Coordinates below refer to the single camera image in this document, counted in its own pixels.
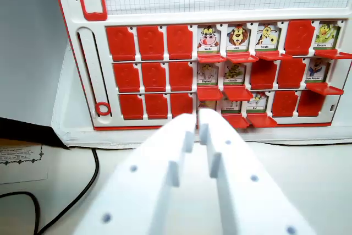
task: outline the character card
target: character card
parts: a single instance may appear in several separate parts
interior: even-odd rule
[[[216,110],[216,101],[215,100],[200,101],[199,99],[197,99],[197,111],[201,108],[210,108],[212,110]]]
[[[266,112],[268,96],[265,92],[253,93],[253,98],[247,102],[247,113]]]
[[[218,53],[220,51],[220,31],[216,25],[198,27],[198,53]]]
[[[280,37],[280,28],[276,23],[259,23],[256,38],[256,51],[276,51]]]
[[[226,52],[246,52],[249,44],[249,29],[242,24],[228,26]]]
[[[322,83],[326,80],[330,67],[329,59],[311,58],[306,74],[306,83]]]
[[[217,85],[218,68],[212,63],[198,63],[197,85]]]
[[[340,27],[334,21],[321,21],[319,23],[319,30],[315,36],[313,48],[315,50],[328,50],[334,49],[336,46],[337,38],[340,32]]]
[[[221,105],[221,113],[240,113],[241,105],[241,101],[231,101],[227,97],[224,97]]]
[[[225,62],[224,85],[243,85],[246,66],[242,63]]]

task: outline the red ring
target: red ring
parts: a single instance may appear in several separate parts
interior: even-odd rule
[[[106,112],[101,112],[100,111],[100,106],[105,106],[107,107],[107,111]],[[95,104],[95,111],[100,115],[100,116],[107,116],[110,115],[111,113],[111,108],[110,105],[107,102],[98,102],[97,104]]]

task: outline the black cable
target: black cable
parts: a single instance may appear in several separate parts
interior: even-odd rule
[[[39,219],[40,219],[40,206],[39,206],[39,202],[38,202],[37,198],[32,193],[26,192],[26,191],[18,191],[18,192],[11,192],[11,193],[7,193],[7,194],[2,194],[2,195],[0,195],[0,198],[6,198],[7,196],[13,196],[13,195],[27,195],[32,199],[33,204],[34,204],[34,209],[35,209],[35,224],[34,224],[33,235],[37,235],[38,229],[39,229]]]
[[[96,149],[92,149],[93,156],[94,156],[94,161],[95,161],[95,170],[92,178],[90,179],[89,183],[87,186],[82,190],[82,192],[67,206],[65,207],[52,221],[50,221],[48,224],[46,224],[40,231],[39,229],[39,219],[40,219],[40,206],[38,203],[37,198],[30,192],[12,192],[12,193],[7,193],[0,195],[0,198],[5,198],[7,196],[12,196],[12,195],[28,195],[34,204],[35,208],[35,225],[34,225],[34,235],[40,235],[43,234],[48,228],[53,226],[63,215],[66,214],[67,211],[69,211],[84,195],[87,193],[87,191],[90,189],[90,187],[93,185],[95,179],[98,176],[99,173],[99,159],[97,155]]]

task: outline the white wall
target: white wall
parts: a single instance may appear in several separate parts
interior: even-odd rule
[[[50,125],[67,45],[58,0],[0,7],[0,117]]]

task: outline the red frame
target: red frame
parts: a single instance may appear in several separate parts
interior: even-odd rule
[[[84,5],[84,0],[80,0],[80,2],[81,2],[81,6],[82,6],[83,16],[86,20],[88,20],[88,21],[102,21],[102,20],[106,20],[108,18],[108,14],[106,12],[105,0],[101,0],[101,6],[103,8],[102,13],[98,13],[98,12],[88,13],[86,10],[86,7]]]

